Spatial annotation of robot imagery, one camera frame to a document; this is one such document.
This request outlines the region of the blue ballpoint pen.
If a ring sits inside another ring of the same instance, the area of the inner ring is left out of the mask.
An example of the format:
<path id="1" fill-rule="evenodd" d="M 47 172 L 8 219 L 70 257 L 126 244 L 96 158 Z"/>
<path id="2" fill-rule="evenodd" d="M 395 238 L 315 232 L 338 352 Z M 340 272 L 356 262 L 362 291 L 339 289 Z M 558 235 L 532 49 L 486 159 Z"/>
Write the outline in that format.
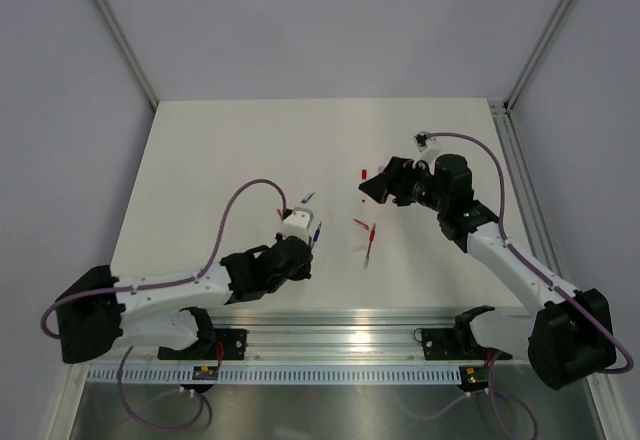
<path id="1" fill-rule="evenodd" d="M 310 240 L 310 249 L 311 250 L 313 250 L 313 248 L 315 247 L 315 245 L 316 245 L 316 243 L 317 243 L 317 241 L 319 239 L 319 236 L 320 236 L 320 233 L 321 233 L 321 227 L 322 227 L 322 222 L 320 221 L 317 224 L 317 226 L 316 226 L 316 228 L 314 230 L 314 233 L 313 233 L 313 235 L 311 237 L 311 240 Z"/>

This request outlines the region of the blue pen cap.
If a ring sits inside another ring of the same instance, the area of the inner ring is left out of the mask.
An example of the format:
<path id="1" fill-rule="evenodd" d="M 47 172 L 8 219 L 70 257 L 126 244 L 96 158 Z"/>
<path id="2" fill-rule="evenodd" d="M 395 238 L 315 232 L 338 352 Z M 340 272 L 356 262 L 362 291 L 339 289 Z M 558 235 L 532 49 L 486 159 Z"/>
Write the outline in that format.
<path id="1" fill-rule="evenodd" d="M 313 198 L 313 196 L 314 196 L 314 195 L 315 195 L 315 191 L 312 191 L 312 192 L 307 193 L 307 194 L 302 198 L 301 203 L 302 203 L 302 204 L 306 204 L 306 203 L 308 203 L 308 202 Z"/>

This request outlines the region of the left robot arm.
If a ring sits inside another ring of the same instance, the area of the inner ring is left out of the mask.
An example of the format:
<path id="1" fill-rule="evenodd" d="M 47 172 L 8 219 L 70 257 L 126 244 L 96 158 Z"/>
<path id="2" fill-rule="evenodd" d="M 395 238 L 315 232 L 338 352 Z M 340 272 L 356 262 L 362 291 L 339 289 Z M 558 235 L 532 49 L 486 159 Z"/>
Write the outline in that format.
<path id="1" fill-rule="evenodd" d="M 225 256 L 199 278 L 116 277 L 91 268 L 55 302 L 62 360 L 79 364 L 115 349 L 153 348 L 161 360 L 195 360 L 216 345 L 209 312 L 252 302 L 311 276 L 310 239 L 278 235 L 271 246 Z"/>

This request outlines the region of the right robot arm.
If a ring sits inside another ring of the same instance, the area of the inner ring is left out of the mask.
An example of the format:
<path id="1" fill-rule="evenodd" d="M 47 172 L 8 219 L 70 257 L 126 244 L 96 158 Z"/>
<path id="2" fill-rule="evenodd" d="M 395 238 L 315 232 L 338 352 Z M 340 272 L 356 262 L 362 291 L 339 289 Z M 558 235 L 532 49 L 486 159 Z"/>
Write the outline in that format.
<path id="1" fill-rule="evenodd" d="M 435 211 L 443 235 L 491 271 L 527 310 L 519 317 L 481 306 L 458 315 L 456 349 L 466 356 L 491 349 L 525 359 L 554 390 L 611 367 L 617 355 L 606 298 L 596 289 L 577 289 L 522 253 L 500 218 L 475 199 L 472 180 L 464 157 L 445 154 L 432 167 L 394 157 L 359 185 L 378 204 L 417 203 Z"/>

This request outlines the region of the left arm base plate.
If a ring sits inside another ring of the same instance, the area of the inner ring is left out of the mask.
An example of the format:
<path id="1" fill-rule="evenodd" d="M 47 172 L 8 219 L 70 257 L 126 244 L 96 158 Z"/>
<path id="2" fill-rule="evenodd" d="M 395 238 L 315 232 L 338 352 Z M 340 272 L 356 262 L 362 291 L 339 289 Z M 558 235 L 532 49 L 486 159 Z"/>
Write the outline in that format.
<path id="1" fill-rule="evenodd" d="M 199 333 L 196 341 L 182 350 L 160 347 L 157 357 L 163 361 L 223 360 L 240 361 L 245 359 L 247 331 L 235 328 L 214 328 Z"/>

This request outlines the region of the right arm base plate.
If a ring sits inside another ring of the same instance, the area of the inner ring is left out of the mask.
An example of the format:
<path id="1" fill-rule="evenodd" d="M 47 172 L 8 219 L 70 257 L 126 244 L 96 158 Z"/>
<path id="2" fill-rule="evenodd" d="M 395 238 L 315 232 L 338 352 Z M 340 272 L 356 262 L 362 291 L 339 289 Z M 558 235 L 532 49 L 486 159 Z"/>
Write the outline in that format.
<path id="1" fill-rule="evenodd" d="M 495 351 L 480 346 L 469 331 L 456 327 L 420 328 L 418 341 L 425 360 L 488 361 Z"/>

